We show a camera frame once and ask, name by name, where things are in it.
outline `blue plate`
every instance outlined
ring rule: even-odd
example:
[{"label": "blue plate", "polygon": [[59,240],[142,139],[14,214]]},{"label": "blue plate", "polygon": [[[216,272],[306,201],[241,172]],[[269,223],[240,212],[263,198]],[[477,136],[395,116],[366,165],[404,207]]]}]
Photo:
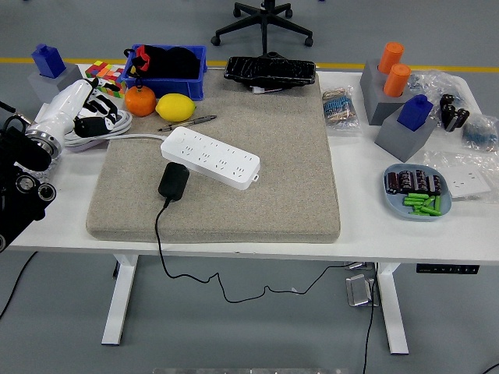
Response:
[{"label": "blue plate", "polygon": [[[397,193],[396,195],[392,195],[386,192],[386,175],[388,173],[399,173],[401,171],[416,171],[422,170],[426,175],[438,175],[441,181],[441,202],[440,202],[440,212],[441,216],[417,216],[415,214],[410,214],[412,212],[411,206],[404,205],[404,198],[407,196],[406,193]],[[383,173],[383,185],[384,185],[384,195],[388,201],[388,206],[393,209],[394,212],[400,214],[401,216],[408,218],[410,220],[415,221],[435,221],[436,219],[443,217],[448,211],[451,209],[452,199],[451,193],[449,192],[449,188],[447,187],[447,182],[445,178],[433,168],[424,165],[414,165],[414,164],[395,164],[391,165],[387,170]]]}]

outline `gray floor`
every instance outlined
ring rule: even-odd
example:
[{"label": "gray floor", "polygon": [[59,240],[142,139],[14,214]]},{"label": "gray floor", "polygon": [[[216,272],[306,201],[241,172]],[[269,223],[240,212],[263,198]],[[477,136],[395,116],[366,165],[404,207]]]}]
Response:
[{"label": "gray floor", "polygon": [[[209,61],[259,55],[257,26],[222,36],[220,47],[210,44],[214,31],[234,20],[232,4],[0,0],[0,58],[29,58],[39,43],[57,47],[63,58],[124,58],[124,49],[142,43],[205,44]],[[405,45],[403,62],[410,65],[497,67],[497,2],[295,0],[292,5],[294,22],[313,30],[314,46],[270,26],[269,50],[288,58],[362,64],[394,40]],[[0,64],[0,100],[31,117],[40,107],[27,82],[35,69]],[[466,79],[482,112],[499,116],[499,74],[462,70],[455,75]],[[0,255],[0,308],[29,255]],[[169,280],[159,258],[142,258],[122,344],[103,347],[114,265],[113,257],[104,255],[35,256],[0,320],[0,373],[139,374],[160,367],[362,372],[370,310],[348,306],[345,277],[352,273],[346,270],[329,270],[305,296],[271,294],[229,305],[215,283]],[[265,284],[300,291],[329,264],[171,258],[168,265],[199,277],[220,271],[228,297],[237,299],[261,293]],[[406,264],[395,281],[411,354],[390,355],[382,310],[376,309],[367,372],[480,374],[499,362],[496,267],[482,266],[476,276],[439,276],[417,274],[414,264]]]}]

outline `pen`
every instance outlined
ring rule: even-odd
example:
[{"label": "pen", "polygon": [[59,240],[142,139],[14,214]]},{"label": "pen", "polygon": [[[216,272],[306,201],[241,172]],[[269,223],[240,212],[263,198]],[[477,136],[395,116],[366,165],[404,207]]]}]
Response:
[{"label": "pen", "polygon": [[158,131],[172,131],[175,127],[179,127],[179,126],[187,127],[187,126],[191,126],[191,125],[197,125],[198,123],[208,122],[208,121],[211,121],[212,119],[216,119],[216,117],[217,117],[216,115],[207,115],[205,117],[191,119],[190,121],[185,121],[185,122],[181,122],[181,123],[173,123],[171,125],[168,125],[166,127],[159,129]]}]

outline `orange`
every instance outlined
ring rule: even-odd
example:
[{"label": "orange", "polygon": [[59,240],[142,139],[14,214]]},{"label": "orange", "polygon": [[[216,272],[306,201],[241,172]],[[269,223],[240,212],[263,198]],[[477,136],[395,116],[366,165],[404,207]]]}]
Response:
[{"label": "orange", "polygon": [[151,88],[145,86],[131,87],[125,92],[125,106],[133,115],[145,117],[156,108],[156,95]]}]

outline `desk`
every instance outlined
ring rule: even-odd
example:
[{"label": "desk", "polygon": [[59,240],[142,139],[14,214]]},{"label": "desk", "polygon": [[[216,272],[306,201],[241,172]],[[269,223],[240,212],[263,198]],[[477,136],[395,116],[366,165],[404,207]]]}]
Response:
[{"label": "desk", "polygon": [[[378,262],[391,352],[409,353],[393,271],[400,263],[499,265],[499,205],[460,202],[434,222],[400,219],[385,205],[381,182],[383,171],[399,161],[373,142],[379,128],[367,125],[360,73],[320,72],[319,77],[323,89],[354,87],[353,103],[363,126],[361,137],[329,139],[342,220],[339,239],[334,244],[165,244],[163,249],[171,256]],[[431,138],[426,146],[435,146]],[[85,153],[65,151],[52,180],[58,195],[46,209],[46,218],[33,222],[10,249],[116,256],[122,266],[102,343],[119,344],[136,260],[140,255],[156,256],[157,244],[104,242],[87,233],[87,210],[105,154],[105,145]]]}]

